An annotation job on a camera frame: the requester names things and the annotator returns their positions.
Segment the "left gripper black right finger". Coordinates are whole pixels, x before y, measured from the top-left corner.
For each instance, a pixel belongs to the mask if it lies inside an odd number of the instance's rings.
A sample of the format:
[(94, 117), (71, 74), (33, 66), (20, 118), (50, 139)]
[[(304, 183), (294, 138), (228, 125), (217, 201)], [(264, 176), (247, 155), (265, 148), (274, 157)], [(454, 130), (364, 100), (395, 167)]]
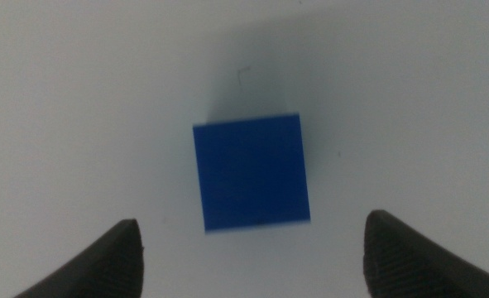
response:
[(372, 297), (489, 298), (489, 273), (383, 209), (367, 216), (363, 273)]

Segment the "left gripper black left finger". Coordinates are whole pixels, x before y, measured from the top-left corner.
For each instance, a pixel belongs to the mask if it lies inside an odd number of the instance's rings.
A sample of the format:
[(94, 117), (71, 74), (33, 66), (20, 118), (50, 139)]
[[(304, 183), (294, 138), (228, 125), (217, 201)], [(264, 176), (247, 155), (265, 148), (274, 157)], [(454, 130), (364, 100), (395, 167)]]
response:
[(139, 298), (144, 260), (135, 219), (124, 219), (17, 298)]

